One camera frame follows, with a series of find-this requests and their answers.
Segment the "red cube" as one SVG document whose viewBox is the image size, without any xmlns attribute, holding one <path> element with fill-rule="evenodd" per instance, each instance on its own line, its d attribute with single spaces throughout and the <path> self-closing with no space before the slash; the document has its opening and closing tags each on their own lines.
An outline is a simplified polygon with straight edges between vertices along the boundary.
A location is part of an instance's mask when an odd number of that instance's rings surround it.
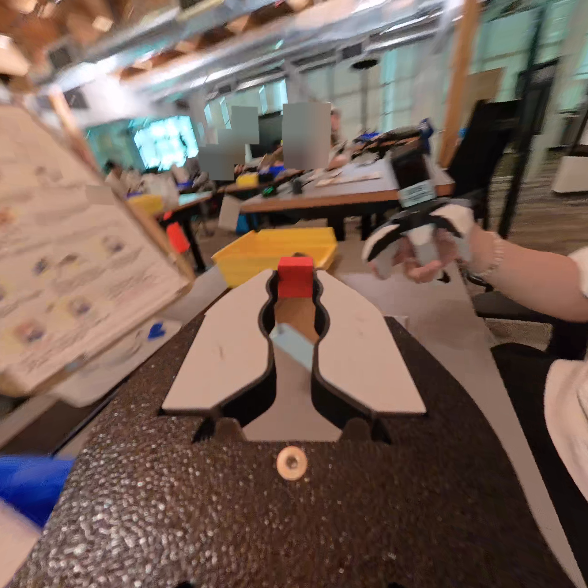
<svg viewBox="0 0 588 588">
<path fill-rule="evenodd" d="M 277 295 L 280 299 L 312 298 L 313 258 L 306 255 L 284 256 L 277 266 Z"/>
</svg>

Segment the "white board stand base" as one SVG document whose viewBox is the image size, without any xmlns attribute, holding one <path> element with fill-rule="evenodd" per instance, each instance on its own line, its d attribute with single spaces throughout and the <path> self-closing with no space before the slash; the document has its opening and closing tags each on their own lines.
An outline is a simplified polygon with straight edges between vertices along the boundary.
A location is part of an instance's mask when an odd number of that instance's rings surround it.
<svg viewBox="0 0 588 588">
<path fill-rule="evenodd" d="M 151 326 L 163 322 L 166 335 L 154 341 L 147 336 Z M 103 398 L 119 382 L 129 376 L 143 362 L 168 342 L 182 327 L 176 320 L 156 317 L 103 354 L 92 359 L 68 379 L 48 392 L 49 397 L 65 402 L 74 408 L 85 408 Z"/>
</svg>

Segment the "wood-edged grey table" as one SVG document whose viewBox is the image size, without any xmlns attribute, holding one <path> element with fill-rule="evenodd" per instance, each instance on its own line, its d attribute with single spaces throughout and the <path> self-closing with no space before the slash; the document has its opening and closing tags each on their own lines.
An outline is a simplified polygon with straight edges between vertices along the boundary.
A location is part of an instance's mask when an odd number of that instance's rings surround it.
<svg viewBox="0 0 588 588">
<path fill-rule="evenodd" d="M 328 185 L 322 180 L 310 181 L 300 195 L 287 188 L 270 197 L 254 196 L 241 204 L 239 212 L 269 221 L 276 216 L 296 221 L 324 220 L 341 242 L 346 239 L 347 218 L 381 215 L 401 207 L 398 182 L 386 158 L 366 166 L 347 164 L 334 180 Z"/>
</svg>

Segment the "white cabinet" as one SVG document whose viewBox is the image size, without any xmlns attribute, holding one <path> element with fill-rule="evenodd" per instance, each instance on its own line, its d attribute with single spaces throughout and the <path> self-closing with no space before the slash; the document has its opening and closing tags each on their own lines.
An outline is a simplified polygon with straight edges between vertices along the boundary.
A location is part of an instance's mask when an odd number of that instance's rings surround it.
<svg viewBox="0 0 588 588">
<path fill-rule="evenodd" d="M 565 155 L 557 168 L 551 190 L 558 196 L 587 193 L 587 157 Z"/>
</svg>

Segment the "silver ceiling duct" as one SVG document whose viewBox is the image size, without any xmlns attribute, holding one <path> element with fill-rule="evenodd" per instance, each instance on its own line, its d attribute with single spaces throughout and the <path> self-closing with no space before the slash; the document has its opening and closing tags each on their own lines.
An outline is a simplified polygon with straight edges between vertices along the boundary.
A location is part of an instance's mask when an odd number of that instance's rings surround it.
<svg viewBox="0 0 588 588">
<path fill-rule="evenodd" d="M 451 32 L 463 1 L 179 1 L 86 48 L 62 40 L 70 61 L 38 81 L 38 96 L 80 89 L 110 74 L 164 100 L 224 88 L 249 71 L 269 80 Z"/>
</svg>

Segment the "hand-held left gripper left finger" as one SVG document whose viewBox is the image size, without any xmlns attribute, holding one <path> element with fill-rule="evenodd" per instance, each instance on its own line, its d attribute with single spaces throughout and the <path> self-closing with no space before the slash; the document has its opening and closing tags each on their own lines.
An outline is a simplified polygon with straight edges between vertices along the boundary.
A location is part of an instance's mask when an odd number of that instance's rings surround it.
<svg viewBox="0 0 588 588">
<path fill-rule="evenodd" d="M 221 417 L 248 425 L 276 399 L 277 273 L 266 269 L 205 314 L 162 403 L 166 415 Z"/>
</svg>

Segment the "person's white shirt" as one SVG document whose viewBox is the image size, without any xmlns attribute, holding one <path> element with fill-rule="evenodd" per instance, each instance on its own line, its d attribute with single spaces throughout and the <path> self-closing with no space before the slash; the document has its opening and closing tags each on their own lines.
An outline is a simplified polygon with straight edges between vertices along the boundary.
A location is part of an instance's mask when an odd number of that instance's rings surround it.
<svg viewBox="0 0 588 588">
<path fill-rule="evenodd" d="M 587 498 L 587 359 L 558 359 L 548 371 L 546 427 L 556 452 Z"/>
</svg>

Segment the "white cardboard box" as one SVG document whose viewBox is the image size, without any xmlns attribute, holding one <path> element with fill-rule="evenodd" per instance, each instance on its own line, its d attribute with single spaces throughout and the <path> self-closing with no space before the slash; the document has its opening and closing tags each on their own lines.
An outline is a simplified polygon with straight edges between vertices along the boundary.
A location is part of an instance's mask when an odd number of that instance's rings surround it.
<svg viewBox="0 0 588 588">
<path fill-rule="evenodd" d="M 279 298 L 274 305 L 275 326 L 270 338 L 280 350 L 307 371 L 312 371 L 319 335 L 312 298 Z"/>
</svg>

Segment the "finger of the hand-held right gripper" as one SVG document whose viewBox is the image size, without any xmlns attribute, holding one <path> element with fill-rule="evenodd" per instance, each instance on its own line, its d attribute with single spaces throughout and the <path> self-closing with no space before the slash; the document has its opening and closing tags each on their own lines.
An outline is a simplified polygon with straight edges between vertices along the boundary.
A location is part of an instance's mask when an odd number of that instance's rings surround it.
<svg viewBox="0 0 588 588">
<path fill-rule="evenodd" d="M 403 265 L 404 274 L 413 279 L 413 253 L 408 230 L 400 224 L 385 224 L 365 241 L 362 261 L 381 281 L 388 279 L 398 265 Z"/>
<path fill-rule="evenodd" d="M 445 204 L 431 213 L 433 221 L 432 263 L 444 268 L 450 254 L 454 259 L 470 262 L 472 259 L 471 236 L 474 229 L 474 215 L 467 206 Z"/>
</svg>

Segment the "tan board with instruction sheet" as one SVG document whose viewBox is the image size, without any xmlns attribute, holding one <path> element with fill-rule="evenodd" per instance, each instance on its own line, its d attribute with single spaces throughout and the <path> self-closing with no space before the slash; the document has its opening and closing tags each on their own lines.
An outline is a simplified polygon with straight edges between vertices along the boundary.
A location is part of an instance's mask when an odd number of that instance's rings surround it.
<svg viewBox="0 0 588 588">
<path fill-rule="evenodd" d="M 194 281 L 152 218 L 33 114 L 1 103 L 1 394 L 51 387 Z"/>
</svg>

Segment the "wooden post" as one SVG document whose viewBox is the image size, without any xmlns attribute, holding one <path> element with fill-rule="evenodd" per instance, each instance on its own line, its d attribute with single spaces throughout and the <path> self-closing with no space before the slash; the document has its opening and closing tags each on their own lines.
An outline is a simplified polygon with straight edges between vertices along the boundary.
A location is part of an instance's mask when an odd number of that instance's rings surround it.
<svg viewBox="0 0 588 588">
<path fill-rule="evenodd" d="M 437 163 L 441 168 L 447 168 L 450 165 L 456 150 L 466 82 L 472 60 L 473 42 L 480 14 L 480 1 L 464 1 L 460 18 L 456 23 L 451 78 L 446 95 L 445 122 L 442 143 L 437 157 Z"/>
</svg>

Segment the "person's right hand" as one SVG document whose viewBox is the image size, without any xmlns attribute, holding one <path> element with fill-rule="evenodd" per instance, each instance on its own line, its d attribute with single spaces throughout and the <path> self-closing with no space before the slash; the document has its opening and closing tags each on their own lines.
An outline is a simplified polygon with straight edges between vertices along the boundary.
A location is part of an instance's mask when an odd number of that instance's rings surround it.
<svg viewBox="0 0 588 588">
<path fill-rule="evenodd" d="M 451 232 L 436 229 L 433 237 L 435 244 L 433 248 L 437 252 L 437 258 L 424 265 L 418 260 L 414 247 L 407 237 L 403 237 L 399 243 L 393 265 L 401 265 L 405 276 L 414 283 L 434 281 L 452 262 L 460 262 L 467 266 L 473 261 L 473 251 L 469 249 L 468 255 L 463 256 L 460 253 L 458 241 Z"/>
</svg>

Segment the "person's right forearm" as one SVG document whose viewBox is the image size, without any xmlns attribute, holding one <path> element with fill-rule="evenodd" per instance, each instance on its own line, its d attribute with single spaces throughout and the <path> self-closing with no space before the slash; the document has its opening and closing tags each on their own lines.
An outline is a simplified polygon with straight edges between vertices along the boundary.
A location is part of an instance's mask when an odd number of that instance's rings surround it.
<svg viewBox="0 0 588 588">
<path fill-rule="evenodd" d="M 587 322 L 587 247 L 535 251 L 474 225 L 468 269 L 512 301 L 568 322 Z"/>
</svg>

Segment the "blue plastic bin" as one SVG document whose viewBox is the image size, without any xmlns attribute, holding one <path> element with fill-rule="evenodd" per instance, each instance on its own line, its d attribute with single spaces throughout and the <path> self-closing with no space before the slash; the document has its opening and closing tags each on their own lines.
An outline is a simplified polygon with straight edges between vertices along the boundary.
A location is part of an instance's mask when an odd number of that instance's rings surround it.
<svg viewBox="0 0 588 588">
<path fill-rule="evenodd" d="M 63 491 L 75 460 L 2 455 L 1 500 L 43 528 Z"/>
</svg>

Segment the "wall screen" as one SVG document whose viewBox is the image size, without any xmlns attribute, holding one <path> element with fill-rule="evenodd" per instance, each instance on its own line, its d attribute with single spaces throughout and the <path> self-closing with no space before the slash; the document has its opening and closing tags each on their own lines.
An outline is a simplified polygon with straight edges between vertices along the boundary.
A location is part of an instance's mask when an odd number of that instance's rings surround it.
<svg viewBox="0 0 588 588">
<path fill-rule="evenodd" d="M 170 171 L 196 158 L 199 147 L 187 115 L 148 122 L 134 133 L 134 142 L 145 169 Z"/>
</svg>

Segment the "yellow plastic bin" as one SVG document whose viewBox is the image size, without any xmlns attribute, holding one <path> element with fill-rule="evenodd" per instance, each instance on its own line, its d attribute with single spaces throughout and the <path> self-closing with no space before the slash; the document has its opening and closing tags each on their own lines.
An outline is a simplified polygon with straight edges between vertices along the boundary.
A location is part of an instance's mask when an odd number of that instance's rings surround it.
<svg viewBox="0 0 588 588">
<path fill-rule="evenodd" d="M 276 270 L 281 258 L 304 254 L 315 268 L 328 269 L 338 249 L 330 227 L 294 227 L 249 231 L 212 256 L 229 289 L 237 288 L 260 272 Z"/>
</svg>

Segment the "black office chair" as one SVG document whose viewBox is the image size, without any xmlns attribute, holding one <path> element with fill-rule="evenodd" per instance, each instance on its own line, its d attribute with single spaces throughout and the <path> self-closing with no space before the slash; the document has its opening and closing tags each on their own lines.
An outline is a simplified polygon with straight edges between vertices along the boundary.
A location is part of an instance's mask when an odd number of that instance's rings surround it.
<svg viewBox="0 0 588 588">
<path fill-rule="evenodd" d="M 474 218 L 489 227 L 489 189 L 496 166 L 511 142 L 519 121 L 518 99 L 505 102 L 478 100 L 464 137 L 447 173 L 454 181 L 453 197 L 474 193 Z"/>
<path fill-rule="evenodd" d="M 495 291 L 475 295 L 472 303 L 483 321 L 490 348 L 518 343 L 559 359 L 582 361 L 587 357 L 586 323 L 567 322 L 531 311 Z"/>
</svg>

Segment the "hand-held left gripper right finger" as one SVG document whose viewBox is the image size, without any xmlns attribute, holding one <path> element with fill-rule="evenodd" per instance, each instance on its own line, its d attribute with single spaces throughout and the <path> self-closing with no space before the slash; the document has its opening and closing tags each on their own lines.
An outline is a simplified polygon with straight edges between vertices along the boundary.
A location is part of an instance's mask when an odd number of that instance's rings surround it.
<svg viewBox="0 0 588 588">
<path fill-rule="evenodd" d="M 334 425 L 423 416 L 424 401 L 384 315 L 324 270 L 313 281 L 312 403 Z"/>
</svg>

